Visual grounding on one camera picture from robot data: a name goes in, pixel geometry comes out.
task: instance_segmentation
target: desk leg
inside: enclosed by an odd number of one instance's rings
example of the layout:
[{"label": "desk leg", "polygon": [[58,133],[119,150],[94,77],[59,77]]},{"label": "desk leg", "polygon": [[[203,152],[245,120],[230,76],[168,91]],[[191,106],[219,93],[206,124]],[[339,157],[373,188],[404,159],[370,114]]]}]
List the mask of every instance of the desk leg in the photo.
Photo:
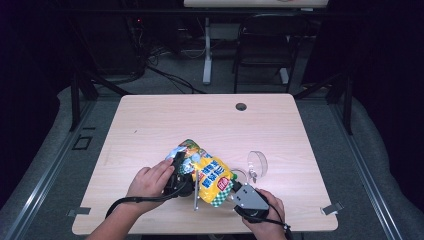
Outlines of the desk leg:
[{"label": "desk leg", "polygon": [[211,84],[212,56],[211,56],[211,35],[209,18],[205,19],[205,68],[203,70],[203,84]]}]

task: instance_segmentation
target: yellow snack bag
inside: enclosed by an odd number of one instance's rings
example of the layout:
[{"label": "yellow snack bag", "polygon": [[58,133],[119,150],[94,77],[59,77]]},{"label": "yellow snack bag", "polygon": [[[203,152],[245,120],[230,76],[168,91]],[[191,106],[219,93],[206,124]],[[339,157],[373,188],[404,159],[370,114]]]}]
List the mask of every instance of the yellow snack bag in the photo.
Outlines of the yellow snack bag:
[{"label": "yellow snack bag", "polygon": [[231,180],[235,175],[221,159],[209,155],[191,139],[178,145],[167,158],[175,157],[176,153],[181,151],[184,151],[186,155],[179,172],[191,173],[193,180],[196,180],[196,170],[198,170],[200,198],[214,207],[220,206],[231,191],[233,186]]}]

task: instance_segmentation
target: human hand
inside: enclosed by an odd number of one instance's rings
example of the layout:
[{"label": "human hand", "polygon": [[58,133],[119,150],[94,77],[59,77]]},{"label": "human hand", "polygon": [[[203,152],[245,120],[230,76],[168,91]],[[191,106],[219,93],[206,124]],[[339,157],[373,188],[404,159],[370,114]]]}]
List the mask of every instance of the human hand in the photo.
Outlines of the human hand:
[{"label": "human hand", "polygon": [[[285,222],[285,213],[284,213],[284,205],[281,199],[275,197],[270,192],[257,189],[258,192],[262,193],[268,200],[269,205],[275,207],[269,208],[269,213],[267,218],[274,221],[283,221]],[[286,240],[284,235],[284,229],[282,226],[269,222],[261,222],[261,223],[250,223],[246,219],[243,218],[243,223],[252,231],[257,240]]]},{"label": "human hand", "polygon": [[[174,171],[174,166],[171,166],[172,162],[172,159],[167,159],[152,168],[142,168],[134,177],[126,197],[162,196],[162,191]],[[130,202],[122,204],[133,208],[132,211],[135,211],[139,216],[141,216],[143,213],[157,208],[162,203],[163,202]]]}]

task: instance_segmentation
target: gray carpet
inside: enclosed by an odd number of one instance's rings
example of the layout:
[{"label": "gray carpet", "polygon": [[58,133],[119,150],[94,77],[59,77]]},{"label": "gray carpet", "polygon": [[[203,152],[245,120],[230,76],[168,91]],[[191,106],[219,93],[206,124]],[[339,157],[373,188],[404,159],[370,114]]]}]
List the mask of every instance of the gray carpet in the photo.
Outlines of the gray carpet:
[{"label": "gray carpet", "polygon": [[[211,85],[205,86],[203,76],[204,57],[189,58],[184,54],[159,56],[157,68],[175,74],[193,84],[197,89],[207,93],[232,92],[232,54],[231,44],[222,43],[214,50]],[[304,45],[299,69],[296,69],[291,93],[302,90],[299,82],[302,77],[302,66],[307,62],[308,50],[312,42]],[[147,70],[145,75],[133,82],[119,85],[135,94],[179,94],[181,93],[169,80]],[[36,215],[28,222],[28,227],[20,236],[25,239],[82,239],[71,232],[74,218],[67,216],[68,211],[79,207],[91,173],[100,153],[108,128],[112,121],[119,96],[109,89],[96,86],[100,98],[95,103],[88,103],[82,98],[85,109],[91,109],[84,118],[79,131],[74,134],[92,137],[87,150],[69,150],[63,156],[63,165],[57,169],[54,184],[48,189]],[[245,89],[247,92],[258,89]],[[60,95],[61,110],[49,136],[40,152],[24,176],[12,197],[0,211],[1,232],[3,239],[8,234],[25,202],[28,200],[37,182],[56,160],[63,143],[69,139],[68,129],[71,126],[70,91],[65,89]],[[319,92],[307,100],[297,101],[297,105],[310,139],[314,154],[326,184],[332,202],[340,201],[345,209],[337,215],[339,227],[333,232],[305,233],[304,239],[387,239],[387,235],[376,215],[374,207],[358,174],[355,158],[349,144],[334,115],[335,106],[328,106]],[[379,187],[388,208],[393,214],[403,239],[424,239],[423,213],[412,206],[400,193],[396,182],[388,171],[388,159],[378,131],[368,118],[360,103],[354,101],[353,132],[373,178]],[[140,236],[129,236],[128,239],[140,239]],[[295,239],[301,239],[300,233]]]}]

